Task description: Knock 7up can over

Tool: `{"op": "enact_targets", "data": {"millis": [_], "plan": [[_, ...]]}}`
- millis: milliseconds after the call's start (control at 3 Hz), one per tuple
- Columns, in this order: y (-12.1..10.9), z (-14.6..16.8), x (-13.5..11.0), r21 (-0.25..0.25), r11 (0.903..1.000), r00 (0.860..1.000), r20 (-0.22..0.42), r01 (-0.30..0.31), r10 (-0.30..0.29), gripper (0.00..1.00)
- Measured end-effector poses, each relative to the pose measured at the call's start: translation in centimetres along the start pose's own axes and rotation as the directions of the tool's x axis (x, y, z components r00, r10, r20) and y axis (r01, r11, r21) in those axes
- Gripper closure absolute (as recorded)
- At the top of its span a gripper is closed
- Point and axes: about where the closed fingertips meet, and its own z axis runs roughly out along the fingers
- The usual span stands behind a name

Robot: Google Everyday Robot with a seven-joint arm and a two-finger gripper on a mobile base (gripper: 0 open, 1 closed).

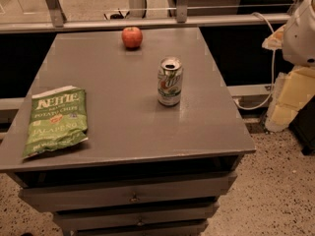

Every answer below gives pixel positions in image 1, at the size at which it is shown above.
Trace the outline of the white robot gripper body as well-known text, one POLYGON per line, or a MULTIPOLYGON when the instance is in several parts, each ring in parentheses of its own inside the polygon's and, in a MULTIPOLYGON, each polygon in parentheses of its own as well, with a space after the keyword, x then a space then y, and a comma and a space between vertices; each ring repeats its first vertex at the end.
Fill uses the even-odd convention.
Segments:
POLYGON ((283 31, 283 59, 306 67, 315 66, 315 0, 303 0, 283 31))

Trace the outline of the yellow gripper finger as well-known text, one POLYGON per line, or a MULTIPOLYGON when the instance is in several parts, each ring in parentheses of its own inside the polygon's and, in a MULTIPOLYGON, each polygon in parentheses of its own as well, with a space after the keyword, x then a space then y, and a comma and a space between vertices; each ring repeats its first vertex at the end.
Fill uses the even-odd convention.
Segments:
POLYGON ((262 47, 268 50, 278 50, 283 48, 284 26, 278 28, 262 43, 262 47))
POLYGON ((314 95, 314 67, 294 66, 288 74, 279 73, 267 111, 267 130, 280 132, 287 128, 314 95))

